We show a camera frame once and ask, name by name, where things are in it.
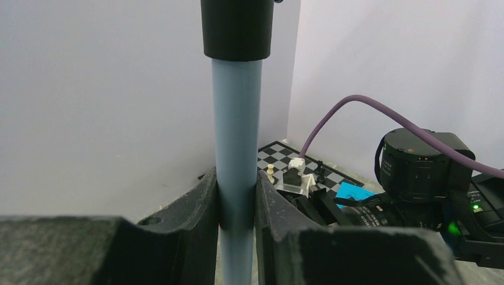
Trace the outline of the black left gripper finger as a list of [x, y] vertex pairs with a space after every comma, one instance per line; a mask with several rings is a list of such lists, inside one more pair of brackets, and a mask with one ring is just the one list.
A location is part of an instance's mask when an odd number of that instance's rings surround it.
[[218, 187], [210, 169], [167, 207], [115, 216], [1, 217], [2, 284], [213, 284]]

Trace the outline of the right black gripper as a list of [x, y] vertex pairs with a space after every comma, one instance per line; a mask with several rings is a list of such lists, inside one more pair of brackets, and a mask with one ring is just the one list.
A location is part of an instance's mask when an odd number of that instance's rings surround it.
[[366, 204], [312, 186], [307, 196], [292, 194], [289, 203], [259, 172], [259, 284], [463, 284], [438, 234], [378, 227], [398, 225], [398, 211], [385, 198], [379, 194]]

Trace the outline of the blue sheet music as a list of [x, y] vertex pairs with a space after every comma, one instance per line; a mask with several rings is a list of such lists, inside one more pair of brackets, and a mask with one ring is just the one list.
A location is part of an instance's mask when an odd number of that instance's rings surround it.
[[368, 191], [360, 186], [356, 186], [347, 182], [342, 182], [338, 191], [335, 194], [335, 198], [344, 198], [349, 200], [365, 200], [372, 197], [375, 193]]

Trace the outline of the light blue music stand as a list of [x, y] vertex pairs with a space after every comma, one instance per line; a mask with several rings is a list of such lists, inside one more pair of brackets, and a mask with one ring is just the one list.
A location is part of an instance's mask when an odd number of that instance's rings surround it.
[[273, 7], [264, 1], [201, 1], [203, 52], [212, 63], [219, 238], [225, 284], [250, 284], [262, 63]]

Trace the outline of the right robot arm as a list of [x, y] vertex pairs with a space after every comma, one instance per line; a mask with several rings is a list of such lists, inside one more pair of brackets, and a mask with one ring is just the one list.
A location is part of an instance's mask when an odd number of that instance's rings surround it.
[[260, 150], [260, 284], [462, 284], [455, 261], [503, 268], [503, 179], [472, 170], [400, 128], [363, 184], [279, 142]]

